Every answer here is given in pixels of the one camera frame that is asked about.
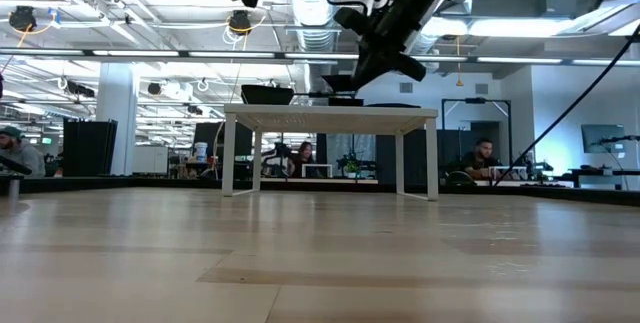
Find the man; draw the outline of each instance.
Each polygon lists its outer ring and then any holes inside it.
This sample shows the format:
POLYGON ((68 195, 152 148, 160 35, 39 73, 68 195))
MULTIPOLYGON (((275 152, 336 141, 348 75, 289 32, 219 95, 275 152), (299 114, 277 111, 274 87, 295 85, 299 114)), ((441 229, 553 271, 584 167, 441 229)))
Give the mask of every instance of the man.
POLYGON ((481 138, 476 142, 473 152, 467 153, 462 158, 462 168, 473 179, 488 179, 489 167, 502 165, 500 161, 491 156, 493 142, 487 138, 481 138))
POLYGON ((0 156, 31 169, 29 177, 44 177, 44 158, 34 146, 22 141, 22 132, 15 127, 0 130, 0 156))

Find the white wall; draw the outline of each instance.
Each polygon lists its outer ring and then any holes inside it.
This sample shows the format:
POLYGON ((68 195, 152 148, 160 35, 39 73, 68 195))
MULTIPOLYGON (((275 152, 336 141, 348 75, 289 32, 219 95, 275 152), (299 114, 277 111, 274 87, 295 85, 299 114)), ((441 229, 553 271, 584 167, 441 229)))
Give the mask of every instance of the white wall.
MULTIPOLYGON (((491 74, 463 74, 463 87, 456 86, 457 81, 457 74, 450 74, 447 77, 428 74, 422 82, 415 82, 404 75, 387 73, 362 87, 358 92, 358 98, 364 99, 365 104, 404 103, 438 109, 438 129, 440 129, 442 128, 440 107, 443 98, 474 98, 477 83, 489 84, 489 94, 482 97, 487 99, 502 97, 500 82, 495 81, 491 74), (400 93, 401 82, 414 82, 413 93, 400 93)), ((452 105, 453 103, 447 103, 447 109, 452 105)), ((469 123, 473 121, 502 121, 503 119, 505 119, 504 115, 491 104, 460 104, 447 116, 446 124, 447 129, 458 127, 469 129, 469 123)))
MULTIPOLYGON (((511 101, 513 159, 518 158, 535 139, 531 74, 531 66, 526 66, 500 82, 502 98, 511 101)), ((502 133, 501 145, 507 147, 508 129, 505 127, 500 131, 502 133)), ((509 162, 507 150, 504 150, 501 158, 503 162, 509 162)))
MULTIPOLYGON (((599 67, 536 66, 532 69, 535 135, 542 132, 602 72, 599 67)), ((583 102, 536 147, 537 160, 546 159, 562 174, 581 164, 616 166, 606 154, 585 154, 582 124, 622 124, 626 134, 640 134, 640 72, 614 68, 583 102)), ((626 169, 638 169, 635 143, 627 144, 621 159, 626 169)), ((635 179, 629 184, 636 186, 635 179)))

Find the potted plant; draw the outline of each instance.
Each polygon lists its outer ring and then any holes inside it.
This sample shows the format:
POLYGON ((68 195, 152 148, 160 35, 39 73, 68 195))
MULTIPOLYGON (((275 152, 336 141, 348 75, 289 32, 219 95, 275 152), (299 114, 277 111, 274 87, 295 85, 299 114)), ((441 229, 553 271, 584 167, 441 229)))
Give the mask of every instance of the potted plant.
POLYGON ((358 175, 358 171, 360 170, 360 164, 358 164, 358 161, 350 160, 347 162, 344 169, 347 171, 348 178, 355 179, 358 175))

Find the cap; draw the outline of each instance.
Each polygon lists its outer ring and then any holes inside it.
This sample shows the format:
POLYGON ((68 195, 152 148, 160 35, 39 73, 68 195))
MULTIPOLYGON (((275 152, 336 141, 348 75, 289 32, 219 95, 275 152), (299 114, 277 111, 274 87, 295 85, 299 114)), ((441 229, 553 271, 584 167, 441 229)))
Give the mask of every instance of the cap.
POLYGON ((20 138, 20 136, 22 136, 22 131, 20 131, 20 129, 16 128, 16 127, 4 127, 2 130, 0 130, 0 134, 4 134, 4 135, 8 135, 9 137, 13 137, 13 138, 20 138))

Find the person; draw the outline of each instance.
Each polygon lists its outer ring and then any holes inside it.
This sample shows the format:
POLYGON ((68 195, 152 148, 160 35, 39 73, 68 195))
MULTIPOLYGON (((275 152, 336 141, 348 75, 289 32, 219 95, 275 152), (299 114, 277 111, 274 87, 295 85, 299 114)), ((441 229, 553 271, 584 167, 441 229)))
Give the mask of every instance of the person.
POLYGON ((44 157, 34 146, 22 140, 22 132, 15 127, 0 130, 0 156, 31 169, 28 177, 44 177, 44 157))
POLYGON ((473 179, 489 179, 489 167, 502 165, 499 160, 491 156, 492 153, 493 142, 487 138, 479 139, 475 150, 462 158, 463 170, 473 179))
MULTIPOLYGON (((298 154, 293 154, 287 163, 287 173, 291 178, 302 178, 302 165, 313 164, 313 146, 309 142, 302 142, 298 154)), ((316 176, 315 169, 307 168, 308 177, 316 176)))

